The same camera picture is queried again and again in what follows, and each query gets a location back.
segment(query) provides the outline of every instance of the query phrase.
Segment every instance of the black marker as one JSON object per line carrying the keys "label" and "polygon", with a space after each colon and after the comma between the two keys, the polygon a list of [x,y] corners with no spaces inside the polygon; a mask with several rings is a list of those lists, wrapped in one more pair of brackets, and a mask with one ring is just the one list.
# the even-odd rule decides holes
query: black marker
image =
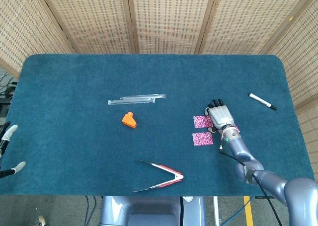
{"label": "black marker", "polygon": [[248,94],[249,97],[257,100],[258,102],[261,102],[262,104],[266,105],[267,107],[273,109],[273,110],[276,110],[277,107],[275,107],[273,104],[270,104],[269,102],[266,102],[265,100],[261,99],[260,97],[257,97],[256,95],[252,94],[252,93],[249,93]]}

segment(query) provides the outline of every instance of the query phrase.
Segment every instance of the orange block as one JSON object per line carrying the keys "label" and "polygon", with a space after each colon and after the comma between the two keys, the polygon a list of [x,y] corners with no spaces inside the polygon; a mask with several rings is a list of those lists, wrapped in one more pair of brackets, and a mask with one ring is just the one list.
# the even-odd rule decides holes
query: orange block
{"label": "orange block", "polygon": [[137,127],[137,123],[135,121],[135,119],[133,118],[134,114],[132,112],[128,112],[127,114],[125,114],[122,122],[123,124],[132,127],[132,128],[136,128]]}

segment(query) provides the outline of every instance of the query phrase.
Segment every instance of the red-handled tweezers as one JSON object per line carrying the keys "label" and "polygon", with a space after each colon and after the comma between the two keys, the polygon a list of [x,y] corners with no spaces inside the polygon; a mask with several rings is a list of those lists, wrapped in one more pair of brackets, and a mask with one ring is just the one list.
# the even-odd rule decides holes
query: red-handled tweezers
{"label": "red-handled tweezers", "polygon": [[172,174],[174,174],[174,179],[173,180],[169,180],[169,181],[166,181],[166,182],[163,182],[163,183],[160,183],[158,185],[154,185],[154,186],[151,186],[147,189],[143,189],[143,190],[135,190],[133,192],[140,192],[140,191],[144,191],[144,190],[151,190],[151,189],[155,189],[155,188],[162,188],[162,187],[165,187],[165,186],[168,186],[168,185],[172,185],[176,182],[180,182],[182,179],[183,179],[183,175],[182,173],[178,172],[178,171],[175,171],[175,170],[172,170],[171,168],[169,167],[166,167],[164,165],[157,165],[157,164],[154,164],[154,163],[151,163],[151,162],[148,162],[148,161],[145,161],[145,160],[139,160],[139,161],[142,161],[142,162],[145,162],[145,163],[148,163],[150,165],[153,165],[154,167],[158,167],[162,170],[165,170],[165,171],[168,171]]}

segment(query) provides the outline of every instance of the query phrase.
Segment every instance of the woven panel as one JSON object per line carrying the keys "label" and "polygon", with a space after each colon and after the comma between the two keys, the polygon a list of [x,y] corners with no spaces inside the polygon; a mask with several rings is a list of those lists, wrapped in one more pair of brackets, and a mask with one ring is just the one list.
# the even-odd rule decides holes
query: woven panel
{"label": "woven panel", "polygon": [[14,71],[31,54],[70,52],[39,0],[0,0],[0,58]]}
{"label": "woven panel", "polygon": [[271,51],[284,63],[295,105],[318,93],[317,13],[314,0]]}
{"label": "woven panel", "polygon": [[318,104],[298,115],[309,158],[318,180]]}
{"label": "woven panel", "polygon": [[299,0],[219,0],[203,54],[258,54]]}
{"label": "woven panel", "polygon": [[130,53],[122,0],[49,0],[81,53]]}
{"label": "woven panel", "polygon": [[208,0],[134,0],[140,53],[194,54]]}

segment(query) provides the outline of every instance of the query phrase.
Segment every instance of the yellow line on floor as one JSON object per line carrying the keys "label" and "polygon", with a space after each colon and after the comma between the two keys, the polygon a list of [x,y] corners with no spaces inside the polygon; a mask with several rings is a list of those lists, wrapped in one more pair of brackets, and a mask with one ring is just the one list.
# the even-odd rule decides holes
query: yellow line on floor
{"label": "yellow line on floor", "polygon": [[[249,196],[244,196],[244,204],[249,201]],[[245,206],[246,226],[253,226],[252,208],[250,202]]]}

